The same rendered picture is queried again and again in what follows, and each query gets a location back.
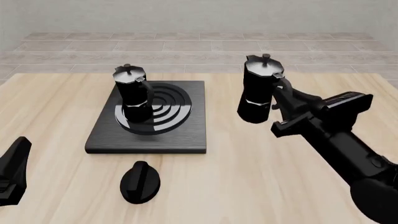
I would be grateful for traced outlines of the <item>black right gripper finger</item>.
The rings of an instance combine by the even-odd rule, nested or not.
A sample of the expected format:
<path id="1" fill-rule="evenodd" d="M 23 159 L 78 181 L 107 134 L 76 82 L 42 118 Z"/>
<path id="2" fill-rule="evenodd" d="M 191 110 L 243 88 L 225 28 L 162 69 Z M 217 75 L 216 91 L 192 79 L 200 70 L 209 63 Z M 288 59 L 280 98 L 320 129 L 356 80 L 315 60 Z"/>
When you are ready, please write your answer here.
<path id="1" fill-rule="evenodd" d="M 281 92 L 282 107 L 285 108 L 288 113 L 303 113 L 304 111 L 308 111 L 312 105 L 322 100 L 320 96 L 309 95 L 294 89 L 286 78 L 280 81 L 283 87 Z"/>
<path id="2" fill-rule="evenodd" d="M 294 117 L 294 98 L 292 90 L 282 85 L 277 85 L 273 94 L 276 100 L 276 106 L 282 113 L 282 119 L 293 119 Z"/>

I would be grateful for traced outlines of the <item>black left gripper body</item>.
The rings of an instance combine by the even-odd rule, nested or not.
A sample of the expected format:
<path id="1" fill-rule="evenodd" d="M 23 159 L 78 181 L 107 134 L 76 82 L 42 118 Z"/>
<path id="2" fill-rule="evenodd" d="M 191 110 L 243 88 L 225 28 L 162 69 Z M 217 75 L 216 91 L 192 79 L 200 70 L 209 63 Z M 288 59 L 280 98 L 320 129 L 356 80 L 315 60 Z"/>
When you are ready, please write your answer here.
<path id="1" fill-rule="evenodd" d="M 0 207 L 18 205 L 26 188 L 26 182 L 0 179 Z"/>

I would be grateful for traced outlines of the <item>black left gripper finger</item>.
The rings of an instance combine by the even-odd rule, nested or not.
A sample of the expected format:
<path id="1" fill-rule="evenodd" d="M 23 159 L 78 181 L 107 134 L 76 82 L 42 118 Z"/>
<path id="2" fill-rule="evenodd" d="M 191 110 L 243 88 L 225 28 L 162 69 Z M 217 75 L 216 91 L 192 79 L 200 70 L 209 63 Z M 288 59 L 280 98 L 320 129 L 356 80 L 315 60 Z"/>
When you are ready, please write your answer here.
<path id="1" fill-rule="evenodd" d="M 26 170 L 32 143 L 24 136 L 17 138 L 0 157 L 0 177 L 13 184 L 27 184 Z"/>

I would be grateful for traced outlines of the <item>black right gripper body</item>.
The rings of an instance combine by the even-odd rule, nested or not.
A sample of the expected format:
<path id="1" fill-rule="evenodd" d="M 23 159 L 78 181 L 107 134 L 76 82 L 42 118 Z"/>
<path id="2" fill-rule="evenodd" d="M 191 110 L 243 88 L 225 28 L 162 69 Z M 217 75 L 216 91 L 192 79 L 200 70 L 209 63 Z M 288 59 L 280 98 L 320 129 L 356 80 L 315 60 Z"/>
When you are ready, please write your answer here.
<path id="1" fill-rule="evenodd" d="M 290 121 L 275 122 L 271 126 L 271 132 L 277 137 L 301 135 L 304 138 L 319 136 L 329 137 L 329 132 L 322 126 L 322 121 L 311 112 L 306 112 Z"/>

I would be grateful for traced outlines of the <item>black moka pot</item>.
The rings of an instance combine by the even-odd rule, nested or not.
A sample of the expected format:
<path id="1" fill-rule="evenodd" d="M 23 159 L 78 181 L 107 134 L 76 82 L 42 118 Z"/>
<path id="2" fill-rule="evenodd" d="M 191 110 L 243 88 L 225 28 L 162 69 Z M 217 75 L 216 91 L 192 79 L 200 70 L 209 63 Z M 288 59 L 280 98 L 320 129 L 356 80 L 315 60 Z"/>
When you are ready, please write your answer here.
<path id="1" fill-rule="evenodd" d="M 237 113 L 244 121 L 259 124 L 269 117 L 273 84 L 284 78 L 284 68 L 270 54 L 248 55 L 246 59 Z"/>
<path id="2" fill-rule="evenodd" d="M 114 81 L 122 98 L 124 116 L 131 123 L 143 123 L 153 114 L 154 90 L 143 68 L 125 64 L 115 68 Z"/>

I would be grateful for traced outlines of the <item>flat black stove plate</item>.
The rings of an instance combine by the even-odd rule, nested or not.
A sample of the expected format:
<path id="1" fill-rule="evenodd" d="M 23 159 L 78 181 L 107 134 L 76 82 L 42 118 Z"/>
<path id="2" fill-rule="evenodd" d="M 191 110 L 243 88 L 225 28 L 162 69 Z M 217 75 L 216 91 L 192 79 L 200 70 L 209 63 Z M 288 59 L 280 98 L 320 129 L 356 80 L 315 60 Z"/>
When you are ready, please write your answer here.
<path id="1" fill-rule="evenodd" d="M 85 144 L 89 154 L 204 154 L 205 83 L 151 81 L 155 95 L 151 119 L 131 123 L 124 117 L 116 87 Z"/>

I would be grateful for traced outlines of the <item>round black stove knob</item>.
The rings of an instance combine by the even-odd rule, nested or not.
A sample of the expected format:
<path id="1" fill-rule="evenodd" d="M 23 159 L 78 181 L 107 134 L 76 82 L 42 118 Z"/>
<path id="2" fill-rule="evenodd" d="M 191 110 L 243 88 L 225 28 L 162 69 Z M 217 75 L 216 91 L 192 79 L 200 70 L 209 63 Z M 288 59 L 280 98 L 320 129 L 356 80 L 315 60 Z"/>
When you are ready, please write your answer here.
<path id="1" fill-rule="evenodd" d="M 134 205 L 153 199 L 160 189 L 159 173 L 145 161 L 137 161 L 122 177 L 120 192 Z"/>

